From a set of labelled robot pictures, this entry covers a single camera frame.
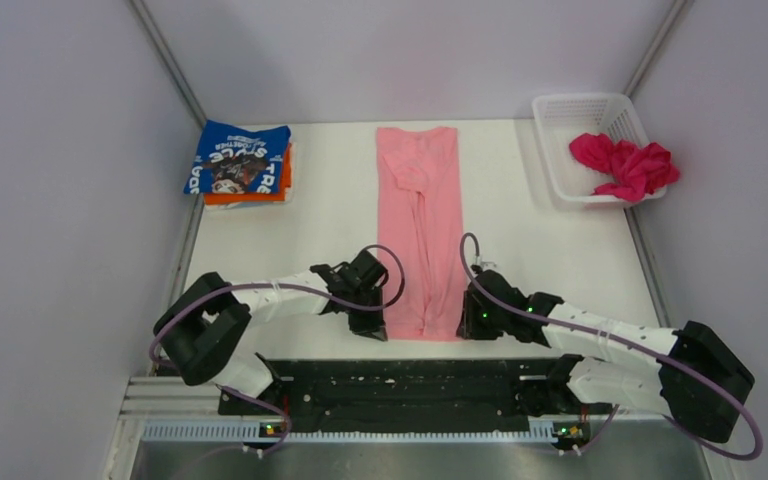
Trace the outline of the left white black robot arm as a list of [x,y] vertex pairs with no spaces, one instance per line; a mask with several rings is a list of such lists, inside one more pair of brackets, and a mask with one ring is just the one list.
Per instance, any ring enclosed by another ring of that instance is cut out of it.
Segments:
[[245,349],[247,330],[271,321],[304,315],[344,313],[357,336],[386,340],[383,312],[390,300],[383,288],[387,267],[362,249],[353,260],[317,264],[291,276],[233,284],[217,272],[201,275],[158,319],[149,347],[153,361],[173,367],[188,386],[213,384],[242,394],[257,413],[279,404],[278,375],[253,350]]

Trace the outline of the pink t-shirt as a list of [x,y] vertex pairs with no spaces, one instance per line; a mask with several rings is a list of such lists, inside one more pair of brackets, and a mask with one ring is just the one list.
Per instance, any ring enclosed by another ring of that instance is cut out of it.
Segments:
[[458,131],[380,127],[376,166],[377,241],[389,249],[381,261],[394,276],[384,296],[399,298],[383,313],[387,335],[454,341],[466,289]]

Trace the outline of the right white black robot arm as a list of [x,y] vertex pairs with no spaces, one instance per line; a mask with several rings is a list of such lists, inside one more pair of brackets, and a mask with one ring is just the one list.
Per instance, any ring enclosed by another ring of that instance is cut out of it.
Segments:
[[458,335],[507,335],[561,353],[546,397],[560,412],[610,403],[670,417],[703,440],[728,441],[754,375],[709,326],[635,326],[545,292],[524,295],[500,273],[470,266]]

